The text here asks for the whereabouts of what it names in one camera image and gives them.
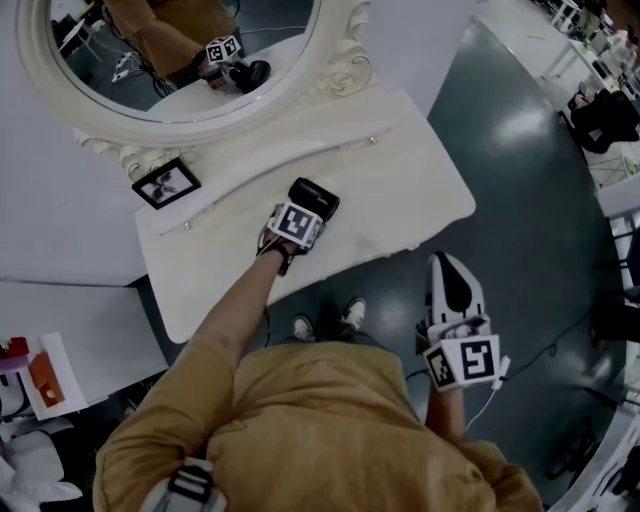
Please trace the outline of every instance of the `ornate white mirror frame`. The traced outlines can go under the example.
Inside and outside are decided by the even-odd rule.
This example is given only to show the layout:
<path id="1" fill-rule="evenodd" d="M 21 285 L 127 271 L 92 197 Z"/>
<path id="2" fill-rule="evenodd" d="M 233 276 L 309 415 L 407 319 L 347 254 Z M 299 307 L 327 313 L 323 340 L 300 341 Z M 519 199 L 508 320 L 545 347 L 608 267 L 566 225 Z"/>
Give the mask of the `ornate white mirror frame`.
<path id="1" fill-rule="evenodd" d="M 262 123 L 305 90 L 317 88 L 323 95 L 340 97 L 368 85 L 371 64 L 358 36 L 368 20 L 368 5 L 368 0 L 316 0 L 305 33 L 306 46 L 288 72 L 275 85 L 267 81 L 239 104 L 234 102 L 238 108 L 199 121 L 132 117 L 122 113 L 127 109 L 118 112 L 105 107 L 105 100 L 79 80 L 72 81 L 51 48 L 47 0 L 19 3 L 18 48 L 35 87 L 51 109 L 76 128 L 78 142 L 89 142 L 98 153 L 115 150 L 135 180 L 163 163 L 163 156 L 175 156 Z"/>

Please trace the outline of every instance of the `black picture frame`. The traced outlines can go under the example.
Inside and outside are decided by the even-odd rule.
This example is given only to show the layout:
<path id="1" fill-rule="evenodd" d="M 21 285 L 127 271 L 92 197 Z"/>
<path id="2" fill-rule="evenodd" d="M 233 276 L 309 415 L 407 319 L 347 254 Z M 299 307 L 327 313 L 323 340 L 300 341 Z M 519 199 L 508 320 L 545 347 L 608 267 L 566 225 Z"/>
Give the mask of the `black picture frame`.
<path id="1" fill-rule="evenodd" d="M 187 164 L 178 157 L 139 179 L 131 188 L 147 203 L 159 210 L 201 186 Z"/>

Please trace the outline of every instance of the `oval mirror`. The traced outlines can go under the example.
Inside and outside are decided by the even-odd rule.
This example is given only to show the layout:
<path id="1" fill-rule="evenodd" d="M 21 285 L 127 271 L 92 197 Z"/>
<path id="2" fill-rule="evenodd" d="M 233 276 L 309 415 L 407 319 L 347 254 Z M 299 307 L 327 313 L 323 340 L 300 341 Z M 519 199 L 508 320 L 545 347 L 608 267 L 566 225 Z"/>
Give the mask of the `oval mirror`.
<path id="1" fill-rule="evenodd" d="M 93 101 L 137 119 L 192 123 L 275 86 L 317 12 L 314 0 L 50 0 L 49 44 Z"/>

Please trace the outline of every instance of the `orange object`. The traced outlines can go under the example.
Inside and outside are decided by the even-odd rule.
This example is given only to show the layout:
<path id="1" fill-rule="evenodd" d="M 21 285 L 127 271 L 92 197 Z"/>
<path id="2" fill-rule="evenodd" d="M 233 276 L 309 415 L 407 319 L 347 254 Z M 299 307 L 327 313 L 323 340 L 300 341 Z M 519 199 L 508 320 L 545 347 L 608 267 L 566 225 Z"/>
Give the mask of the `orange object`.
<path id="1" fill-rule="evenodd" d="M 53 366 L 51 366 L 51 360 L 46 352 L 41 352 L 33 358 L 29 365 L 29 374 L 33 385 L 40 392 L 45 406 L 52 407 L 64 402 L 62 389 L 60 389 Z"/>

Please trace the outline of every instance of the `shoe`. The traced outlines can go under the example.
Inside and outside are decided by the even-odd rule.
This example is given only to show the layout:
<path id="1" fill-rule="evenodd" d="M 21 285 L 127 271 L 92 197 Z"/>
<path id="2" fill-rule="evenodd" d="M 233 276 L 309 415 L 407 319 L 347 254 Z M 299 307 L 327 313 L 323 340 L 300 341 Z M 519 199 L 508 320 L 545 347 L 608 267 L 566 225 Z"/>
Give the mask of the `shoe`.
<path id="1" fill-rule="evenodd" d="M 293 335 L 302 341 L 316 341 L 313 325 L 304 315 L 298 315 L 293 319 Z"/>
<path id="2" fill-rule="evenodd" d="M 356 297 L 355 299 L 351 299 L 351 302 L 344 308 L 340 322 L 350 325 L 357 332 L 360 330 L 362 322 L 364 322 L 366 312 L 367 302 L 360 297 Z"/>

